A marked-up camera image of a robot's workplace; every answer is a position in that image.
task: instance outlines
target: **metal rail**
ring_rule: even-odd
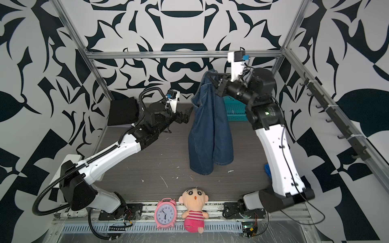
[[[89,59],[120,58],[227,58],[229,51],[87,52]],[[280,57],[279,50],[246,51],[250,57]]]
[[[327,122],[335,123],[342,133],[342,136],[338,136],[338,138],[347,139],[355,152],[358,154],[355,158],[360,157],[366,163],[377,180],[389,193],[389,164],[366,139],[363,133],[356,128],[354,123],[352,123],[352,121],[346,116],[326,90],[315,81],[314,76],[301,63],[294,52],[289,48],[285,48],[282,53],[303,80],[305,78],[313,80],[313,82],[306,81],[305,84],[312,92],[312,95],[318,100],[320,105],[322,107],[327,107],[325,111],[331,118]]]
[[[300,7],[298,9],[298,12],[293,20],[293,23],[288,31],[288,34],[286,35],[285,41],[281,46],[281,50],[284,50],[285,48],[289,48],[290,44],[294,40],[294,37],[296,36],[296,32],[298,28],[301,26],[301,23],[304,20],[305,12],[308,9],[309,4],[312,2],[312,0],[303,0],[300,4]],[[277,60],[275,61],[275,64],[272,68],[272,73],[275,75],[278,70],[281,67],[282,62],[284,61],[284,56],[281,55]]]
[[[62,5],[61,0],[50,0],[50,2],[53,4],[53,7],[55,11],[58,14],[58,17],[60,18],[62,24],[68,31],[70,37],[74,41],[74,44],[76,45],[78,51],[80,52],[82,58],[84,59],[86,65],[90,69],[90,71],[93,73],[93,75],[96,78],[96,81],[100,85],[101,89],[103,90],[104,95],[107,97],[107,99],[114,100],[114,97],[112,96],[111,92],[109,91],[107,84],[103,77],[100,75],[99,71],[97,70],[97,67],[93,63],[92,60],[90,60],[85,52],[85,46],[84,43],[82,42],[80,35],[77,33],[74,24],[69,18],[69,15],[67,14],[65,7]]]

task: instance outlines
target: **striped shirt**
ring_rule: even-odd
[[[203,212],[202,211],[189,211],[189,215],[188,215],[187,219],[204,221]]]

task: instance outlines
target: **blue cloth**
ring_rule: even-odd
[[[265,165],[265,172],[268,175],[268,177],[270,177],[270,179],[271,179],[272,178],[272,173],[270,172],[269,164]]]
[[[191,170],[201,175],[209,175],[214,164],[227,165],[234,160],[232,136],[228,124],[226,106],[222,97],[215,94],[207,71],[191,99],[196,112],[188,137],[189,165]]]

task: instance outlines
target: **doll face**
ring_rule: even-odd
[[[208,196],[203,190],[192,188],[184,191],[178,201],[183,203],[189,210],[201,211],[204,204],[208,202]]]

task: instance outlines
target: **stuffed toy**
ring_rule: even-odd
[[[192,188],[186,190],[178,199],[178,202],[183,203],[188,209],[182,214],[184,228],[191,233],[204,232],[204,219],[209,218],[209,214],[203,212],[204,204],[208,202],[208,196],[203,190]]]

